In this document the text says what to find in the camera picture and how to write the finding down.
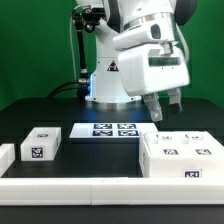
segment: black tabletop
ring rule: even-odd
[[[203,99],[183,99],[173,116],[160,100],[159,131],[208,131],[224,144],[224,110]],[[74,123],[148,123],[144,105],[120,111],[88,108],[75,99],[23,99],[0,112],[0,144],[14,143],[8,177],[140,177],[138,139],[70,139]],[[20,144],[34,127],[61,127],[53,162],[21,162]],[[1,223],[223,223],[224,206],[40,206],[0,207]]]

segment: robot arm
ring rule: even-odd
[[[143,96],[153,121],[162,120],[160,91],[167,91],[171,112],[180,112],[179,87],[189,84],[189,75],[187,61],[176,47],[181,35],[176,24],[184,25],[190,19],[197,0],[103,2],[108,26],[120,31],[113,43],[120,51],[119,68],[127,94]]]

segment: warning label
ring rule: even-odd
[[[119,72],[118,67],[115,63],[115,61],[112,61],[109,68],[107,69],[108,72]]]

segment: small white box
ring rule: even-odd
[[[61,128],[34,128],[21,144],[21,160],[54,160],[60,143]]]
[[[224,177],[224,147],[208,132],[140,135],[144,177]]]
[[[15,161],[14,144],[3,144],[0,146],[0,177]]]

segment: cable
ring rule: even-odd
[[[51,91],[51,92],[48,94],[47,98],[51,98],[52,95],[54,95],[57,91],[60,91],[60,89],[66,87],[66,86],[72,85],[72,84],[77,84],[77,83],[79,83],[79,82],[75,80],[75,81],[66,82],[66,83],[64,83],[64,84],[61,84],[60,86],[56,87],[53,91]]]
[[[73,65],[74,80],[76,80],[77,73],[76,73],[76,61],[75,61],[73,35],[72,35],[72,17],[70,18],[69,37],[70,37],[70,47],[71,47],[71,52],[72,52],[72,65]]]
[[[186,42],[186,40],[185,40],[185,38],[184,38],[184,36],[183,36],[183,34],[182,34],[182,32],[181,32],[179,26],[176,25],[176,27],[177,27],[177,32],[178,32],[179,37],[180,37],[180,41],[181,41],[181,43],[182,43],[182,45],[183,45],[183,47],[184,47],[185,61],[188,62],[189,59],[190,59],[190,51],[189,51],[187,42]]]
[[[54,94],[52,94],[50,97],[48,97],[49,99],[53,99],[55,95],[57,95],[58,93],[61,93],[61,92],[65,92],[65,91],[69,91],[69,90],[86,90],[86,89],[83,89],[83,88],[79,88],[79,87],[71,87],[71,88],[66,88],[66,89],[61,89],[61,90],[58,90],[56,92],[54,92]]]

